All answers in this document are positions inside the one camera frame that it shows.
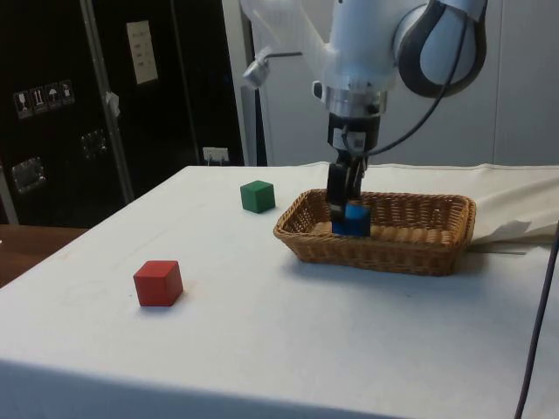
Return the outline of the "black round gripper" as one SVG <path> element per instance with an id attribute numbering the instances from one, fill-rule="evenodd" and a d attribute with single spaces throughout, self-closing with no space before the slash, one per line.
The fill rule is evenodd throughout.
<path id="1" fill-rule="evenodd" d="M 328 144 L 338 151 L 338 160 L 328 168 L 327 201 L 331 220 L 344 223 L 346 204 L 361 199 L 362 179 L 368 154 L 376 147 L 380 117 L 342 118 L 333 113 L 328 119 Z"/>

